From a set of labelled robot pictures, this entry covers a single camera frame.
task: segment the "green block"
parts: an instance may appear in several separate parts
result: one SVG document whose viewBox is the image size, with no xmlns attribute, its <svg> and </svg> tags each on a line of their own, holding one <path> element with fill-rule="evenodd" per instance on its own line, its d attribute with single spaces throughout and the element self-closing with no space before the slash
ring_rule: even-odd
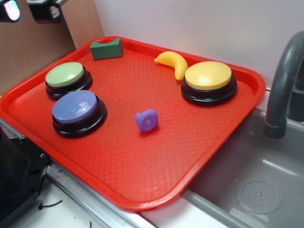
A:
<svg viewBox="0 0 304 228">
<path fill-rule="evenodd" d="M 90 48 L 94 60 L 121 57 L 123 54 L 123 46 L 120 38 L 116 38 L 106 44 L 100 44 L 94 41 Z"/>
</svg>

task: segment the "plastic tray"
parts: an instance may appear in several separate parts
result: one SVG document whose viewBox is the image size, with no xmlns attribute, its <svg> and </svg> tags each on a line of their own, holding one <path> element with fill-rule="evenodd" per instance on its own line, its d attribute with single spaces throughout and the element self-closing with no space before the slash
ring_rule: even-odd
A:
<svg viewBox="0 0 304 228">
<path fill-rule="evenodd" d="M 174 69 L 154 62 L 167 49 L 122 38 L 122 57 L 94 61 L 90 44 L 8 91 L 0 99 L 0 117 L 124 209 L 153 209 L 179 196 L 266 90 L 260 75 L 228 64 L 238 82 L 237 94 L 221 105 L 193 105 L 182 98 Z M 180 54 L 189 66 L 209 60 Z M 53 129 L 56 101 L 48 97 L 45 85 L 47 72 L 69 61 L 91 72 L 90 90 L 108 110 L 97 131 L 76 139 Z M 149 108 L 157 111 L 159 126 L 142 133 L 135 115 Z"/>
</svg>

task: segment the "yellow banana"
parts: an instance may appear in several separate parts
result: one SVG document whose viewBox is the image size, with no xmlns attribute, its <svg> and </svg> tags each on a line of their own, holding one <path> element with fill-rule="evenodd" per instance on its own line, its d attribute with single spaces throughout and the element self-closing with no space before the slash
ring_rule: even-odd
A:
<svg viewBox="0 0 304 228">
<path fill-rule="evenodd" d="M 188 64 L 184 57 L 173 51 L 162 52 L 154 61 L 156 63 L 161 63 L 173 67 L 175 69 L 175 78 L 179 81 L 184 78 L 186 70 L 188 69 Z"/>
</svg>

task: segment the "purple button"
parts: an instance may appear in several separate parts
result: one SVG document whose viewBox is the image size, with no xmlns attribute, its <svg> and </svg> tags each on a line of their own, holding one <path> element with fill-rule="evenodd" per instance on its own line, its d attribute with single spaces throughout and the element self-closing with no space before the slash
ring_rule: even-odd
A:
<svg viewBox="0 0 304 228">
<path fill-rule="evenodd" d="M 148 109 L 135 116 L 137 127 L 142 132 L 149 132 L 158 125 L 158 115 L 154 109 Z"/>
<path fill-rule="evenodd" d="M 71 92 L 53 107 L 53 117 L 61 124 L 74 124 L 89 117 L 97 108 L 96 95 L 88 90 Z"/>
</svg>

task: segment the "sink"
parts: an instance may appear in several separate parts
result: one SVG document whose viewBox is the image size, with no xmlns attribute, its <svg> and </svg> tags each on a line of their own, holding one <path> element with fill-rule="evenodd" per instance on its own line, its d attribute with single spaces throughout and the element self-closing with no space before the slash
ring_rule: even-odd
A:
<svg viewBox="0 0 304 228">
<path fill-rule="evenodd" d="M 263 134 L 265 115 L 254 109 L 183 197 L 237 227 L 304 227 L 304 126 L 288 120 L 285 137 L 270 139 Z"/>
</svg>

